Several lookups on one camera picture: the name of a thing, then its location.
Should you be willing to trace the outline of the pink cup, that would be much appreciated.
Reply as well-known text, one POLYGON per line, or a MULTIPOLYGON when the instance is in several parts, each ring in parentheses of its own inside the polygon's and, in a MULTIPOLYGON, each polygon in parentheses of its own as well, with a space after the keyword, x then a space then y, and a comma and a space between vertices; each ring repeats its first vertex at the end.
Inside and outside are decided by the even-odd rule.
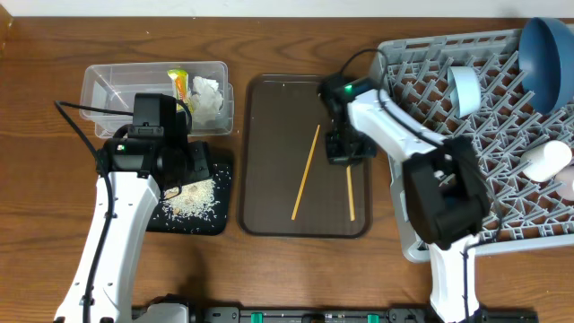
POLYGON ((563 199, 574 200, 574 167, 568 166, 558 172, 554 178, 555 183, 561 185, 556 189, 556 193, 563 199))

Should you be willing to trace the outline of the dark blue plate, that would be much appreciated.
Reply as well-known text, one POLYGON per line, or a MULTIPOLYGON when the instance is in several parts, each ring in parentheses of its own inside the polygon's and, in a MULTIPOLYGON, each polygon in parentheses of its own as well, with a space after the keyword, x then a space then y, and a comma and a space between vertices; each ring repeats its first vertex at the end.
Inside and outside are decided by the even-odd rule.
POLYGON ((573 100, 573 31, 553 18, 533 18, 521 32, 518 64, 530 105, 547 115, 573 100))

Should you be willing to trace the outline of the yellow green snack wrapper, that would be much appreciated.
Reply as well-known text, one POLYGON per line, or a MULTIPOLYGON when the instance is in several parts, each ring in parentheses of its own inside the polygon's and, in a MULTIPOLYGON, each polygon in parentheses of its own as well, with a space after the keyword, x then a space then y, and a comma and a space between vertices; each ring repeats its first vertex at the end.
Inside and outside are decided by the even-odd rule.
POLYGON ((170 69, 167 74, 171 79, 174 97, 189 104, 188 73, 182 69, 170 69))

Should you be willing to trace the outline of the light blue small bowl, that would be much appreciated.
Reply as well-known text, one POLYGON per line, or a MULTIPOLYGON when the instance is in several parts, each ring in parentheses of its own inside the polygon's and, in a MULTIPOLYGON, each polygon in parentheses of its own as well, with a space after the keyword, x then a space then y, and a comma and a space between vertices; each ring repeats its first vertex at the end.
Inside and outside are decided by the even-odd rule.
POLYGON ((457 118, 473 114, 481 107, 481 86, 472 67, 450 66, 448 85, 453 87, 449 98, 453 107, 457 109, 457 118))

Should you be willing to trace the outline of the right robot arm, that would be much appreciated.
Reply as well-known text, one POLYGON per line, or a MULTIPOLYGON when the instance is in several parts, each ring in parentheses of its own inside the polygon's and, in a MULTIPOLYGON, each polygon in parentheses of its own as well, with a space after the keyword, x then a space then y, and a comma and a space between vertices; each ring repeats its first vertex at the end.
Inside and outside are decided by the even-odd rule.
POLYGON ((351 166, 381 148, 399 162, 406 212, 428 246, 430 305, 444 322, 475 322, 475 248, 493 194, 484 182, 472 142, 429 130, 388 97, 382 80, 352 79, 339 70, 323 78, 317 95, 332 122, 326 135, 330 164, 351 166))

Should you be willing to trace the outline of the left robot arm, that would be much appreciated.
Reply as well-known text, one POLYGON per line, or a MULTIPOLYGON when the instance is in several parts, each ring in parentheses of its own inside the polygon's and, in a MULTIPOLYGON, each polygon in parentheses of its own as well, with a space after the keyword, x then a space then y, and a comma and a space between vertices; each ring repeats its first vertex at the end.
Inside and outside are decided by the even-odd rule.
POLYGON ((98 179, 93 219, 56 322, 132 322, 135 274, 148 223, 167 190, 213 177, 207 143, 187 136, 192 114, 180 99, 135 95, 132 121, 100 149, 87 142, 98 179))

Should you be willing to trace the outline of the pale green cup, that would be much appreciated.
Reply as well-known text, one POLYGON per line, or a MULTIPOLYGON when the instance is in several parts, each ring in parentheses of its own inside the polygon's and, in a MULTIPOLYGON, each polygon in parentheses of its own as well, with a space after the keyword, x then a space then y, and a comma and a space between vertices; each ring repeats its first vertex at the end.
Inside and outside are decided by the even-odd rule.
POLYGON ((545 182, 565 168, 572 156, 567 144, 552 140, 523 153, 520 163, 526 167, 522 172, 532 181, 545 182))

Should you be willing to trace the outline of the white paper napkin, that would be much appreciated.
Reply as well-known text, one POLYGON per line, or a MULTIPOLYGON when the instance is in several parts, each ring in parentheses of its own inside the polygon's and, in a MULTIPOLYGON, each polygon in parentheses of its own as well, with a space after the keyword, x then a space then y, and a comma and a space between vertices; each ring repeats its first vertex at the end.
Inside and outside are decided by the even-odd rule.
POLYGON ((219 83, 214 79, 195 76, 191 101, 194 109, 193 120, 196 123, 205 124, 215 120, 223 104, 219 83))

